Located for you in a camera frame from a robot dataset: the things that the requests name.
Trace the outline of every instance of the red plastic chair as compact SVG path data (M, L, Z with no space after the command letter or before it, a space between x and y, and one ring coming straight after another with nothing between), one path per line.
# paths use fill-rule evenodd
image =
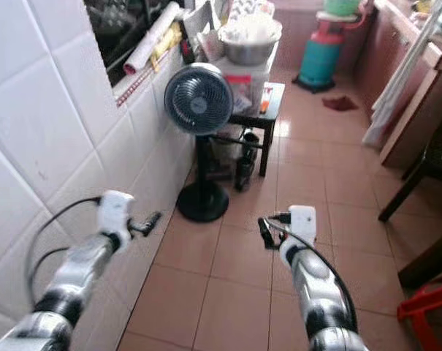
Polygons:
M442 351L442 346L425 318L425 312L442 307L442 287L429 290L434 284L442 284L442 277L421 287L412 298L402 302L397 308L399 321L411 318L417 339L424 351Z

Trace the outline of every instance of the metal bowl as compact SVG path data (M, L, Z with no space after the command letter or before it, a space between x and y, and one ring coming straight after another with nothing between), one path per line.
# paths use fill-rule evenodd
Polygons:
M259 44L239 44L225 35L223 28L219 29L219 40L224 44L224 52L227 58L241 66L257 66L263 64L270 57L275 43L281 38L278 32L267 42Z

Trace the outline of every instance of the fan base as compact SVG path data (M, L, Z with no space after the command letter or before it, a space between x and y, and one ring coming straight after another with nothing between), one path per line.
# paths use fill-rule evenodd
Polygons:
M224 188L206 181L204 191L207 201L202 202L197 182L182 189L177 199L177 207L182 215L195 222L211 222L226 212L229 195Z

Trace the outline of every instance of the fan stand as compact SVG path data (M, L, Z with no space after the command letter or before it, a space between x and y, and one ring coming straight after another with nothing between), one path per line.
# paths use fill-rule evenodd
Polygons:
M197 137L198 177L185 186L177 199L178 210L195 222L211 222L221 217L229 206L226 190L206 179L207 143L209 137Z

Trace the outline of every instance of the white tile wall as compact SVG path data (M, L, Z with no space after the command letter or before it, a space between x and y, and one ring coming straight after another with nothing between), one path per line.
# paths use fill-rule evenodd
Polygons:
M163 106L181 63L172 49L117 108L81 0L0 0L0 336L28 311L32 233L66 204L116 188L137 198L135 218L164 217L115 258L75 330L72 350L115 350L193 161L193 137L169 124ZM63 215L37 255L83 240L95 218L89 204ZM38 290L60 260L39 272Z

